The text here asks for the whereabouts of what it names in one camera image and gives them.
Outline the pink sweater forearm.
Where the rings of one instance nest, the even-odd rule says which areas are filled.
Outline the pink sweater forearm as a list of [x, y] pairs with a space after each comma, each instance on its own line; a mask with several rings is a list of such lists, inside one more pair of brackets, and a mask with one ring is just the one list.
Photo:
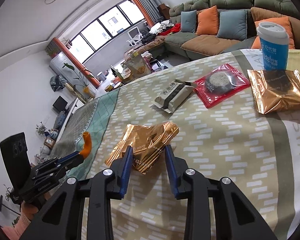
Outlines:
[[30, 215], [22, 213], [17, 224], [14, 226], [3, 226], [1, 229], [10, 240], [18, 240], [30, 225]]

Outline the person's left hand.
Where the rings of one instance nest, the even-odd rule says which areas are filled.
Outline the person's left hand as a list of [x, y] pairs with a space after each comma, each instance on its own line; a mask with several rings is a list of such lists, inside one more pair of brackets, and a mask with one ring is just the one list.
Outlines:
[[21, 212], [28, 220], [33, 220], [34, 215], [38, 213], [38, 208], [30, 203], [22, 202]]

